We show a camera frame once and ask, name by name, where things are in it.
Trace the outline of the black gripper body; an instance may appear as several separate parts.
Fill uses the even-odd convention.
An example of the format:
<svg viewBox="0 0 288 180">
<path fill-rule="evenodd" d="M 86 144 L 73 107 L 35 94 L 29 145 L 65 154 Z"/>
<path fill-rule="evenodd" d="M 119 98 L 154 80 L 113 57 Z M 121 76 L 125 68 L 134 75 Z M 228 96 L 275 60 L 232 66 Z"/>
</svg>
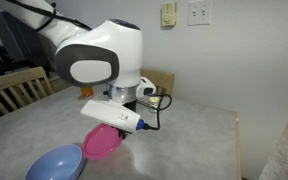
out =
<svg viewBox="0 0 288 180">
<path fill-rule="evenodd" d="M 118 113 L 118 131 L 122 139 L 137 131 L 138 114 L 132 109 L 122 105 Z"/>
</svg>

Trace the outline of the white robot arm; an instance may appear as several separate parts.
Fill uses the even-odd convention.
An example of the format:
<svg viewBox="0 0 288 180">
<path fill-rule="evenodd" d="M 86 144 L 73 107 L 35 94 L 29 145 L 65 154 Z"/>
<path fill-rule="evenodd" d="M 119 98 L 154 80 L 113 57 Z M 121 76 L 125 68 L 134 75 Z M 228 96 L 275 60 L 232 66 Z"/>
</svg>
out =
<svg viewBox="0 0 288 180">
<path fill-rule="evenodd" d="M 77 87 L 107 85 L 107 101 L 90 100 L 81 113 L 134 133 L 144 121 L 125 105 L 139 96 L 143 35 L 127 21 L 109 19 L 92 29 L 60 14 L 45 0 L 0 0 L 5 10 L 49 39 L 56 51 L 56 73 Z"/>
</svg>

